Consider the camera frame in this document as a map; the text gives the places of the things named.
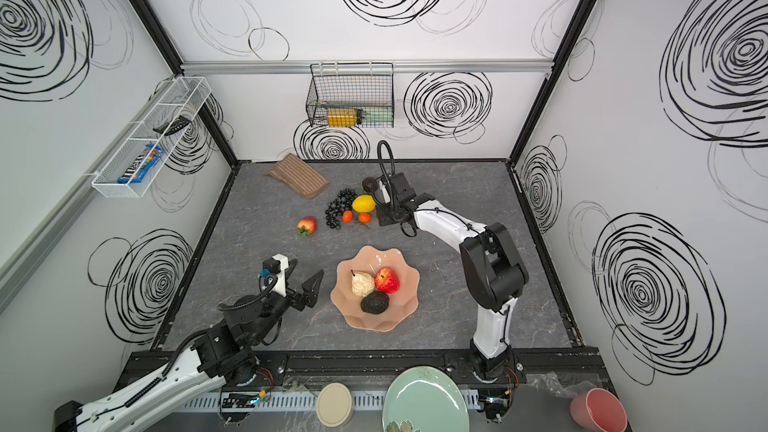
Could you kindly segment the dark brown fake fig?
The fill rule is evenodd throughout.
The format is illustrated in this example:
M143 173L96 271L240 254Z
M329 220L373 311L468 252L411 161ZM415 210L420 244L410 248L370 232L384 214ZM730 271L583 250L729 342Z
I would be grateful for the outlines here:
M373 177L366 177L362 181L362 189L366 194L372 194L376 188L377 180Z

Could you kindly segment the large yellow fake lemon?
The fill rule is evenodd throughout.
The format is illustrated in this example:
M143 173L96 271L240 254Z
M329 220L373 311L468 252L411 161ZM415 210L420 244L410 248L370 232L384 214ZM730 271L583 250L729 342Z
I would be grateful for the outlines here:
M358 214L370 214L376 209L376 201L371 195L360 195L353 200L352 209Z

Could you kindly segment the red fake strawberry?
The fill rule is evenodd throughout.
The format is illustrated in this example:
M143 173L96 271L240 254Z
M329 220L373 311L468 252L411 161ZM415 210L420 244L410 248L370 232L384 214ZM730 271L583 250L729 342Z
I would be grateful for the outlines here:
M297 224L297 229L301 236L313 235L317 230L316 218L309 216L301 219Z

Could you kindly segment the beige fake pear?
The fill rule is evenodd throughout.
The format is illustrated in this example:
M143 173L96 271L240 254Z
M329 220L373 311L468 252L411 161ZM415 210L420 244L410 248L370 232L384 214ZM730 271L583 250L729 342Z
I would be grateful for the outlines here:
M355 296L364 298L376 290L375 278L366 271L352 271L351 290Z

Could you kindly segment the pink wavy fruit bowl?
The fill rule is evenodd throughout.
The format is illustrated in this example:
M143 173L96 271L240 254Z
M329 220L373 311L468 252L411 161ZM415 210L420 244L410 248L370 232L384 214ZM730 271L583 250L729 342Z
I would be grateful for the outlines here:
M330 298L356 329L390 332L419 305L419 271L397 249L366 245L337 266Z

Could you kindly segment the dark fake avocado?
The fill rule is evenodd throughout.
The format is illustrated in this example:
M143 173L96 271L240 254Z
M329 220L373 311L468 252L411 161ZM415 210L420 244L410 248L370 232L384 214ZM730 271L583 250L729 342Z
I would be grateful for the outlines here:
M375 290L360 302L361 311L367 314L379 315L389 308L389 295Z

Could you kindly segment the red fake apple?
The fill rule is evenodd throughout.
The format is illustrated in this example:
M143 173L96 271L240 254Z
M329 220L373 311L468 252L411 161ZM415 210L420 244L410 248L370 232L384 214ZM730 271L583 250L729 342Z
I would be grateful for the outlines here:
M390 267L381 268L375 275L375 287L382 293L394 294L399 291L400 286L397 272Z

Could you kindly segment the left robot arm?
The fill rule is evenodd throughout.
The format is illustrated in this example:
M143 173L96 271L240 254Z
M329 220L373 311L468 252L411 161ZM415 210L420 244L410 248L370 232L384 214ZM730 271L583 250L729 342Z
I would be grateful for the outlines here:
M101 399L69 401L53 414L54 431L144 431L182 405L226 385L249 383L261 372L253 348L277 331L291 308L316 305L324 272L288 286L296 259L277 254L258 273L259 289L217 306L221 320L185 338L167 362Z

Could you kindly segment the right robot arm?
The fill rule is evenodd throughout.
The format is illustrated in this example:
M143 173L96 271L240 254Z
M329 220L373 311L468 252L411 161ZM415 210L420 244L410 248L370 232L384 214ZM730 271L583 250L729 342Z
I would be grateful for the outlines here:
M386 225L427 232L459 253L467 289L477 304L470 341L474 375L491 383L510 361L511 316L529 273L507 228L473 221L429 194L416 194L402 173L382 174L370 186Z

